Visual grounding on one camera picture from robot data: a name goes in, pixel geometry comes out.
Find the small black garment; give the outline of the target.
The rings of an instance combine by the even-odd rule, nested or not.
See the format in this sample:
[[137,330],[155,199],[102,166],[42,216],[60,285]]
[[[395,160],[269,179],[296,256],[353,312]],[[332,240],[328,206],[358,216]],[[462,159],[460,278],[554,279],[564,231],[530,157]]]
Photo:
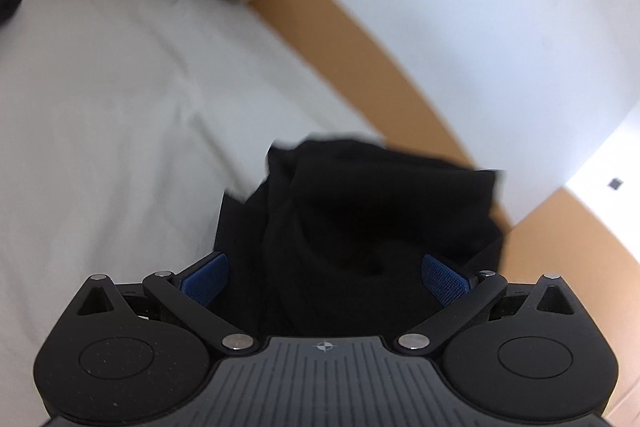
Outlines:
[[275,145],[266,164],[252,195],[222,201],[230,272],[208,305],[247,334],[395,337],[442,309],[425,256],[466,279],[498,268],[495,171],[356,140]]

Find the wooden bed footboard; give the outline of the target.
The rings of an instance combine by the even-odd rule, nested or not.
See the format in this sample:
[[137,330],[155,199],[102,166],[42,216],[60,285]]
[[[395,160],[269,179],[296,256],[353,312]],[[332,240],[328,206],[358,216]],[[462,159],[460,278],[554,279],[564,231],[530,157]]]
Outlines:
[[639,424],[639,263],[569,191],[560,188],[506,236],[500,267],[512,282],[544,273],[567,281],[612,347],[620,367],[605,416]]

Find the white bed sheet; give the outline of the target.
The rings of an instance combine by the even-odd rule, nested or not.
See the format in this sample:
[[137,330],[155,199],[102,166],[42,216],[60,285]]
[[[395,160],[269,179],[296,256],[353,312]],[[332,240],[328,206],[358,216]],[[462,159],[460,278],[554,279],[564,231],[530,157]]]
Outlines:
[[23,0],[1,31],[1,421],[47,418],[32,363],[94,273],[213,248],[274,142],[373,127],[246,6]]

